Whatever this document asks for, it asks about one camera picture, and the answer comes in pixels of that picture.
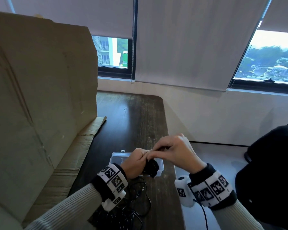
wooden tabletop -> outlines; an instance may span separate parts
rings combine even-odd
[[[107,120],[94,137],[70,194],[88,184],[108,165],[113,152],[132,152],[137,147],[151,149],[168,135],[162,98],[104,91],[97,92],[96,98],[98,116],[107,116]],[[184,229],[175,179],[174,166],[167,161],[161,177],[145,178],[152,207],[142,218],[143,229]],[[147,205],[143,201],[136,210],[141,213]]]

black baseboard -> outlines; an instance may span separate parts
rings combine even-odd
[[[227,146],[238,146],[238,147],[249,147],[247,145],[239,144],[228,144],[228,143],[209,143],[209,142],[199,142],[199,141],[189,141],[190,143],[205,143],[205,144],[216,144],[216,145],[227,145]]]

roller blind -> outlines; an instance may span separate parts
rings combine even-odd
[[[268,0],[138,0],[135,80],[225,91]]]
[[[288,0],[272,0],[259,29],[288,32]]]
[[[11,0],[16,14],[87,26],[93,35],[132,38],[133,0]]]

balcony railing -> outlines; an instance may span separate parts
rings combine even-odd
[[[102,45],[101,45],[101,50],[103,50],[103,51],[108,51],[108,50],[109,50],[109,46],[102,46]]]
[[[103,60],[103,64],[110,64],[110,60]]]

outdoor view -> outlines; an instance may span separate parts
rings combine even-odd
[[[288,33],[256,30],[234,78],[288,83]]]
[[[92,39],[97,50],[98,66],[127,69],[127,39],[93,35]]]

